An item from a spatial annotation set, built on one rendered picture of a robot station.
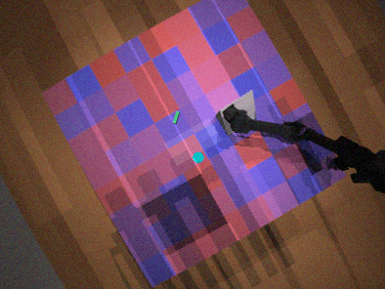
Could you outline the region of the cyan circle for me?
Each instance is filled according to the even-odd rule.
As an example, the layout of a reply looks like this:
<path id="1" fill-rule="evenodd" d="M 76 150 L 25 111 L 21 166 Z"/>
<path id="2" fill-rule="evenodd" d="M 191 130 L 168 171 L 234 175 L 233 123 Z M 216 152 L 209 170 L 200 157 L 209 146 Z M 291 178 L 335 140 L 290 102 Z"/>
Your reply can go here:
<path id="1" fill-rule="evenodd" d="M 193 160 L 196 162 L 196 163 L 200 163 L 202 160 L 203 160 L 203 154 L 201 152 L 196 152 L 194 155 L 193 155 Z"/>

